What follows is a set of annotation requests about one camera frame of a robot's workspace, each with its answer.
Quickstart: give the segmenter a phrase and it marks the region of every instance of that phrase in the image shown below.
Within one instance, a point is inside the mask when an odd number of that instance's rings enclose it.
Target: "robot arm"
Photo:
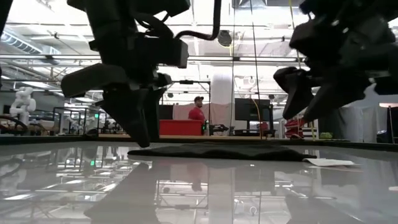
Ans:
[[[285,119],[307,108],[304,119],[312,121],[362,100],[369,78],[377,83],[376,93],[398,94],[398,46],[388,24],[398,17],[397,1],[305,0],[300,9],[315,17],[295,28],[290,47],[306,56],[302,62],[310,70],[289,67],[275,73],[289,94]],[[314,96],[312,87],[318,86]]]
[[[141,147],[159,138],[159,100],[171,84],[169,75],[158,73],[160,63],[187,67],[188,45],[180,40],[192,35],[214,40],[220,31],[221,0],[215,0],[211,35],[183,31],[176,36],[154,17],[166,11],[176,16],[190,8],[189,0],[68,0],[85,11],[94,35],[90,49],[99,52],[102,63],[66,75],[61,87],[65,97],[84,96],[103,90],[97,103]],[[147,29],[138,31],[138,22]]]

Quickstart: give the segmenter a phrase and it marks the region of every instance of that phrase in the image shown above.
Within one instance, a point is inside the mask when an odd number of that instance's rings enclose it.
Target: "ceiling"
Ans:
[[[174,34],[181,30],[195,30],[211,33],[213,16],[213,1],[201,0],[192,2],[192,10],[171,17],[166,24]],[[293,0],[293,17],[297,26],[308,20],[306,15],[297,8],[301,0]],[[164,13],[156,15],[163,18]],[[398,20],[391,26],[398,26]],[[296,57],[296,51],[289,48],[292,35],[292,17],[288,0],[252,0],[252,10],[248,0],[223,0],[221,10],[221,30],[227,30],[233,36],[232,47],[223,47],[215,41],[205,41],[194,37],[183,37],[188,44],[191,57]],[[66,4],[65,0],[14,0],[8,17],[6,30],[29,45],[42,49],[43,54],[56,52],[62,55],[96,55],[91,51],[88,42],[93,40],[87,16],[84,12]],[[22,50],[1,44],[0,54],[27,54]],[[64,75],[77,71],[84,66],[95,63],[94,60],[63,60],[61,65],[53,66],[40,60],[12,60],[14,63],[27,66],[47,77],[60,80]],[[209,81],[218,73],[233,74],[237,89],[251,92],[257,89],[257,83],[247,85],[245,77],[259,77],[259,89],[264,92],[284,93],[273,80],[272,76],[277,66],[286,66],[277,62],[232,63],[231,61],[214,62],[212,59],[194,62],[190,61],[185,70],[160,67],[159,72],[168,73],[173,80]],[[173,86],[170,91],[201,91],[206,94],[208,89],[201,86]],[[173,102],[191,101],[194,94],[184,93],[174,98]]]

